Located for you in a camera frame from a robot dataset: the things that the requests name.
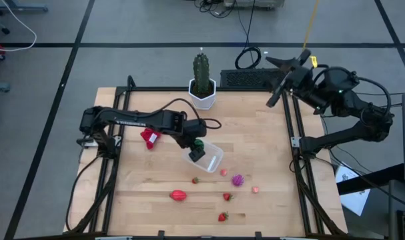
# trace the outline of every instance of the wooden table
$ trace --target wooden table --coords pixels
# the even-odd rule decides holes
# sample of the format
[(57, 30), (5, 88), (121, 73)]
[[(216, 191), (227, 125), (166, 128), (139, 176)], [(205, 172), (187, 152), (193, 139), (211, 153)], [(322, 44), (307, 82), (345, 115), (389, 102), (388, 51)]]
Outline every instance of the wooden table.
[[(111, 107), (114, 93), (115, 88), (100, 88), (95, 105)], [(288, 169), (292, 154), (284, 107), (281, 100), (274, 108), (266, 107), (270, 96), (264, 92), (218, 91), (214, 106), (209, 111), (198, 111), (201, 117), (215, 118), (223, 124), (219, 130), (209, 129), (205, 137), (224, 151), (215, 173), (186, 163), (181, 158), (182, 149), (171, 137), (162, 136), (149, 151), (140, 136), (143, 129), (126, 127), (109, 235), (157, 235), (164, 230), (167, 236), (254, 236), (255, 231), (261, 231), (264, 237), (304, 236), (296, 178)], [(190, 101), (184, 91), (132, 92), (129, 110), (154, 111), (178, 97)], [(188, 119), (194, 118), (185, 103), (174, 103), (169, 109), (186, 111)], [(323, 135), (320, 118), (312, 115), (313, 109), (304, 103), (300, 109), (306, 135)], [(294, 110), (291, 112), (295, 123)], [(95, 154), (95, 148), (85, 150), (79, 170)], [(327, 151), (318, 156), (330, 160)], [(101, 160), (91, 166), (76, 186), (69, 218), (71, 226), (93, 203), (100, 165)], [(337, 226), (347, 231), (331, 166), (312, 160), (312, 168), (320, 204)], [(220, 169), (227, 169), (228, 176), (222, 177)], [(242, 187), (231, 184), (230, 177), (235, 173), (245, 177)], [(194, 177), (201, 182), (192, 184)], [(252, 186), (258, 186), (260, 192), (252, 193)], [(173, 201), (169, 193), (174, 189), (186, 191), (188, 198), (181, 203)], [(225, 192), (235, 198), (224, 201)], [(230, 217), (220, 223), (218, 215), (224, 211)], [(103, 214), (104, 205), (99, 213), (98, 230)], [(315, 221), (311, 225), (312, 231), (316, 231)]]

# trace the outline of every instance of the pink spiky ball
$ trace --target pink spiky ball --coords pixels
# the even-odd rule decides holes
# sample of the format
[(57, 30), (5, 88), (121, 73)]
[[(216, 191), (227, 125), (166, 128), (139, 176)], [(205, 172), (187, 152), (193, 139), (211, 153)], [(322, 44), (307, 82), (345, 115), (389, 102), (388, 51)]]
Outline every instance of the pink spiky ball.
[(240, 174), (235, 174), (232, 177), (232, 183), (236, 186), (236, 187), (240, 187), (242, 186), (242, 184), (244, 184), (244, 177)]

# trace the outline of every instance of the white hexagonal pot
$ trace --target white hexagonal pot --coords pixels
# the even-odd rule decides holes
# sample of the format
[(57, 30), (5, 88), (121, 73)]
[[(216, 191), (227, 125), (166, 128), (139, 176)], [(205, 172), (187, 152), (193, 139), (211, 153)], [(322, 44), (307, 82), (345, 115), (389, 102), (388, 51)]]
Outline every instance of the white hexagonal pot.
[(193, 102), (193, 104), (195, 105), (196, 109), (199, 110), (210, 110), (211, 106), (214, 104), (214, 102), (216, 101), (216, 81), (214, 81), (213, 79), (210, 79), (213, 88), (214, 88), (214, 92), (213, 94), (211, 94), (208, 97), (204, 97), (203, 99), (200, 99), (199, 97), (196, 97), (195, 95), (193, 95), (190, 92), (191, 89), (191, 84), (195, 81), (195, 79), (192, 79), (189, 81), (189, 95), (191, 97), (191, 101)]

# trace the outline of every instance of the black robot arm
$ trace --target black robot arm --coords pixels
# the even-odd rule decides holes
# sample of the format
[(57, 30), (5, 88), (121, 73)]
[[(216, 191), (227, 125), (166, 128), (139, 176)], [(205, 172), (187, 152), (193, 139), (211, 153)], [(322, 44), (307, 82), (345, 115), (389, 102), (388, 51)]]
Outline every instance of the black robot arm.
[[(318, 67), (325, 69), (313, 79), (313, 68), (308, 69), (302, 66), (310, 54), (310, 51), (306, 49), (297, 59), (281, 60), (266, 57), (266, 60), (286, 74), (266, 105), (273, 107), (282, 92), (287, 91), (313, 107), (314, 114), (323, 114), (328, 107), (331, 107), (332, 115), (357, 117), (359, 122), (349, 129), (322, 137), (302, 137), (299, 140), (300, 153), (305, 157), (313, 158), (321, 149), (329, 149), (341, 143), (358, 139), (383, 141), (389, 134), (393, 118), (393, 114), (389, 112), (390, 97), (387, 90), (380, 84), (358, 77), (355, 72), (350, 72), (342, 67), (319, 65)], [(324, 79), (316, 84), (322, 75)], [(367, 81), (379, 86), (388, 98), (387, 108), (380, 108), (361, 100), (352, 90), (360, 81)]]
[(123, 111), (110, 107), (92, 107), (83, 112), (79, 130), (90, 136), (98, 144), (99, 154), (108, 158), (117, 155), (117, 146), (113, 137), (107, 136), (104, 128), (109, 124), (147, 127), (175, 139), (181, 148), (190, 148), (192, 161), (199, 160), (205, 155), (201, 147), (195, 145), (197, 137), (207, 134), (206, 123), (203, 119), (187, 120), (186, 112), (157, 110), (152, 113), (138, 111)]

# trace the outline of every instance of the yellow cable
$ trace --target yellow cable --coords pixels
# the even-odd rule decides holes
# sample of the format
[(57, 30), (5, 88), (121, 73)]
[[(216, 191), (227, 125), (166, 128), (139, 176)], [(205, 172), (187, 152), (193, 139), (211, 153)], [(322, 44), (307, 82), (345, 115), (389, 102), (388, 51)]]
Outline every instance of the yellow cable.
[(312, 16), (310, 17), (310, 22), (309, 22), (308, 30), (306, 31), (306, 36), (304, 36), (303, 50), (306, 48), (306, 43), (308, 42), (309, 33), (310, 33), (310, 30), (312, 29), (312, 23), (314, 22), (315, 15), (316, 15), (316, 9), (318, 8), (318, 3), (319, 3), (319, 2), (320, 2), (320, 0), (316, 0), (316, 2), (315, 2), (315, 7), (314, 7), (314, 11), (312, 12)]

